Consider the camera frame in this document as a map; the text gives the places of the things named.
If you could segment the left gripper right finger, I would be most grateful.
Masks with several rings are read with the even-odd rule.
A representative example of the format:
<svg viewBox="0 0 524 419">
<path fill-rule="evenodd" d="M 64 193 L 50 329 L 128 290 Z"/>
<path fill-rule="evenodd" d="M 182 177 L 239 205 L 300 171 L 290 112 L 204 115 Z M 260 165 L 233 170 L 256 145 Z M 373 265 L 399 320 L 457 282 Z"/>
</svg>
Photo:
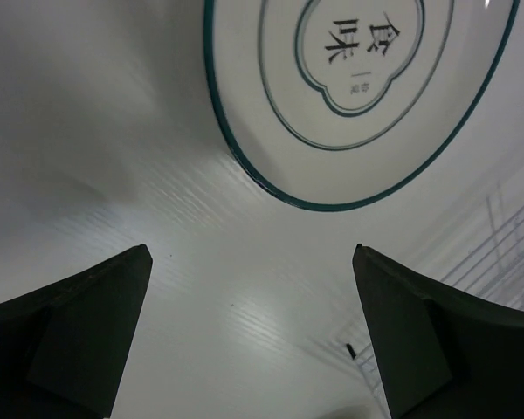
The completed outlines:
<svg viewBox="0 0 524 419">
<path fill-rule="evenodd" d="M 524 312 L 358 244 L 357 291 L 393 418 L 524 418 Z"/>
</svg>

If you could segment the green rimmed white plate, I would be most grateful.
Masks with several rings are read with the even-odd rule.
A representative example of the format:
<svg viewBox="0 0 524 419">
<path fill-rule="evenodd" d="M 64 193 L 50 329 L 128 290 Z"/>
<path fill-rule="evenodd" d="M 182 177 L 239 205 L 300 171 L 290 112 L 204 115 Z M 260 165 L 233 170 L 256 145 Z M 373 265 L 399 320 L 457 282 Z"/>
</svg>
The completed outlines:
<svg viewBox="0 0 524 419">
<path fill-rule="evenodd" d="M 209 1 L 210 101 L 280 201 L 354 210 L 426 170 L 478 105 L 515 1 Z"/>
</svg>

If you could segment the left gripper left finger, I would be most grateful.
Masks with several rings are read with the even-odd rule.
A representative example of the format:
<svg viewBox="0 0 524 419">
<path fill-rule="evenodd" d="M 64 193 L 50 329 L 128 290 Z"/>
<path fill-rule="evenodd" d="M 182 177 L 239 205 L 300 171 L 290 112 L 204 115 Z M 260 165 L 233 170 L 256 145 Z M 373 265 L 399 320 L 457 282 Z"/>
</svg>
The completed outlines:
<svg viewBox="0 0 524 419">
<path fill-rule="evenodd" d="M 108 418 L 153 258 L 140 244 L 0 303 L 0 418 Z"/>
</svg>

